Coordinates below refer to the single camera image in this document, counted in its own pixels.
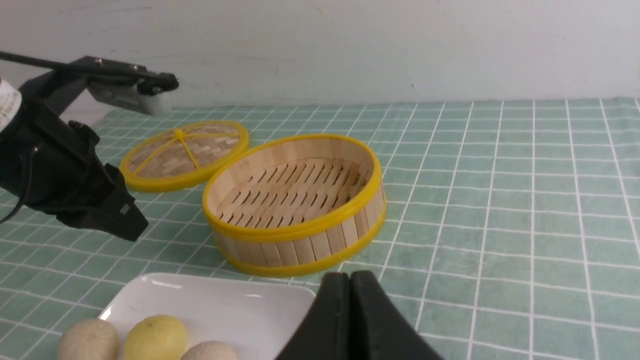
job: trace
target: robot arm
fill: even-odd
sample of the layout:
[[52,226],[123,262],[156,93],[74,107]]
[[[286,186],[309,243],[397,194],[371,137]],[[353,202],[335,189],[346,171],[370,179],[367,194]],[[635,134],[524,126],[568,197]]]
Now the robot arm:
[[136,241],[148,222],[119,169],[98,159],[91,128],[60,115],[84,90],[119,108],[164,113],[176,77],[91,56],[67,64],[0,52],[0,60],[53,69],[18,89],[0,78],[0,187],[18,197],[0,224],[27,206],[69,227]]

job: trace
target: label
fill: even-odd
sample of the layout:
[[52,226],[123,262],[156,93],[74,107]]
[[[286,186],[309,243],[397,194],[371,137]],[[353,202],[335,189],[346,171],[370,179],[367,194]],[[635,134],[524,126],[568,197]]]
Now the label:
[[0,78],[0,131],[13,120],[22,104],[22,94]]

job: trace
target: white rectangular plate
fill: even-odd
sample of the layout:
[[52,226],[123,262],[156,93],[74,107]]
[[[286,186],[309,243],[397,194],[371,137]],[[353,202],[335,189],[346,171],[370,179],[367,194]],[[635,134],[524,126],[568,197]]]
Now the white rectangular plate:
[[189,347],[218,340],[231,344],[238,360],[273,360],[315,297],[301,286],[154,273],[125,285],[100,318],[118,330],[119,359],[133,326],[164,314],[184,322]]

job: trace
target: black cable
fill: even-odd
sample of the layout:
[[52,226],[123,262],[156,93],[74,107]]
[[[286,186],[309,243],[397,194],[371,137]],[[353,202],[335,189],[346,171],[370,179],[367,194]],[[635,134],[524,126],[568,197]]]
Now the black cable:
[[0,224],[3,224],[9,220],[11,220],[15,215],[17,215],[18,211],[24,206],[24,203],[27,201],[29,197],[29,192],[31,192],[31,178],[33,176],[33,156],[38,152],[36,147],[31,148],[29,151],[21,151],[20,152],[20,162],[22,163],[22,186],[20,187],[20,196],[18,197],[18,202],[15,204],[13,209],[7,214],[2,220],[0,220]]
[[146,74],[144,72],[127,69],[102,69],[78,64],[61,63],[58,61],[43,60],[38,58],[32,58],[29,56],[18,55],[0,51],[0,60],[6,60],[23,65],[29,65],[33,67],[42,67],[51,70],[69,71],[84,75],[96,75],[96,76],[130,76],[134,78],[155,78],[153,74]]

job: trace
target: woven bamboo lid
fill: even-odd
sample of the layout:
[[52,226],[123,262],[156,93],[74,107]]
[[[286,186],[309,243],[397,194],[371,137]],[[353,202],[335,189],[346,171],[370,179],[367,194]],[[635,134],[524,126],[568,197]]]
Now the woven bamboo lid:
[[228,160],[249,148],[247,130],[236,122],[207,121],[176,127],[135,146],[122,159],[127,185],[139,192],[170,192],[208,180]]

